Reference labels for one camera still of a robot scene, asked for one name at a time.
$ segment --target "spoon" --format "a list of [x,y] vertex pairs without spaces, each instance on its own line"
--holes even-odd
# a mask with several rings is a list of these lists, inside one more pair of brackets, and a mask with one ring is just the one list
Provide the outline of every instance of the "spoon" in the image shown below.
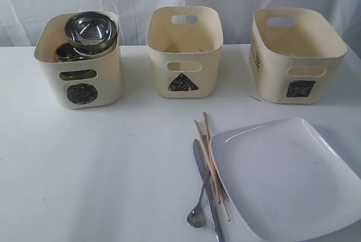
[[207,170],[207,174],[202,184],[201,194],[199,196],[197,205],[192,209],[192,211],[190,211],[187,216],[187,222],[194,228],[201,228],[205,224],[205,217],[202,210],[202,197],[205,185],[208,182],[209,173],[210,171]]

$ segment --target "knife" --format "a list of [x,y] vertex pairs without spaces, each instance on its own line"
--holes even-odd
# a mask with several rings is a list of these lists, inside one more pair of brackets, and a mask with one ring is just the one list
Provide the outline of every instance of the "knife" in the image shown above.
[[[193,142],[193,152],[197,162],[198,171],[201,174],[202,180],[207,179],[208,168],[205,165],[201,145],[197,139],[195,139]],[[218,242],[224,242],[223,232],[218,217],[218,211],[214,201],[213,190],[212,187],[210,186],[210,179],[208,179],[207,184],[205,186],[205,192],[207,194],[209,209],[212,215],[215,235],[217,237]]]

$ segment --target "wooden chopstick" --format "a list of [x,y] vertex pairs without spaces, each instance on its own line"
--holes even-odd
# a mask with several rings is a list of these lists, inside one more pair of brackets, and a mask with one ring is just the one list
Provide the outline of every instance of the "wooden chopstick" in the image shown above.
[[214,181],[214,189],[215,189],[215,193],[217,195],[217,200],[218,200],[218,203],[221,202],[221,193],[220,193],[220,188],[219,188],[219,185],[217,183],[217,174],[215,172],[215,169],[211,168],[211,163],[210,163],[210,158],[209,158],[209,155],[208,155],[208,149],[204,143],[204,139],[203,139],[203,135],[202,135],[202,131],[201,129],[199,128],[199,124],[196,120],[193,120],[193,123],[194,123],[194,126],[196,128],[196,132],[197,132],[197,135],[198,135],[198,141],[200,142],[201,144],[201,148],[202,148],[202,151],[203,151],[203,156],[207,162],[207,165],[208,165],[208,168],[210,170],[210,174],[212,175],[212,178],[213,178],[213,181]]
[[[204,119],[205,131],[206,131],[206,137],[207,137],[207,146],[208,146],[208,156],[209,156],[209,161],[210,161],[210,168],[215,170],[213,157],[212,157],[212,155],[210,153],[210,131],[209,131],[209,125],[208,125],[208,115],[207,115],[206,112],[203,112],[203,119]],[[214,185],[215,185],[214,186],[215,188],[218,187],[218,189],[219,189],[219,191],[218,191],[219,195],[217,195],[217,198],[223,204],[223,208],[226,211],[228,221],[231,221],[230,213],[228,212],[227,205],[226,205],[226,202],[224,201],[224,196],[223,196],[223,194],[221,192],[221,187],[218,184],[218,179],[217,178],[216,178],[216,181],[214,181]]]

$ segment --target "white square plate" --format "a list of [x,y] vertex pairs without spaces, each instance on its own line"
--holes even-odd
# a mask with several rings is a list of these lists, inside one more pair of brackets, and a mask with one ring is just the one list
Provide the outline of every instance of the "white square plate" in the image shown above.
[[210,146],[231,202],[263,240],[308,240],[361,219],[360,178],[302,118],[218,133]]

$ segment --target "white tablecloth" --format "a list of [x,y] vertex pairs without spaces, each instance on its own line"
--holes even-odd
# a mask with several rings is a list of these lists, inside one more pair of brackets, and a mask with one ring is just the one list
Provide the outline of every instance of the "white tablecloth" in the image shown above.
[[[351,51],[324,99],[280,105],[261,99],[249,45],[225,46],[217,87],[204,99],[166,99],[152,87],[146,47],[122,51],[119,101],[58,105],[33,47],[0,48],[0,241],[216,241],[186,222],[201,178],[192,120],[209,113],[213,133],[284,116],[308,120],[361,176],[361,61]],[[229,204],[226,241],[259,241]],[[314,241],[360,241],[361,222]]]

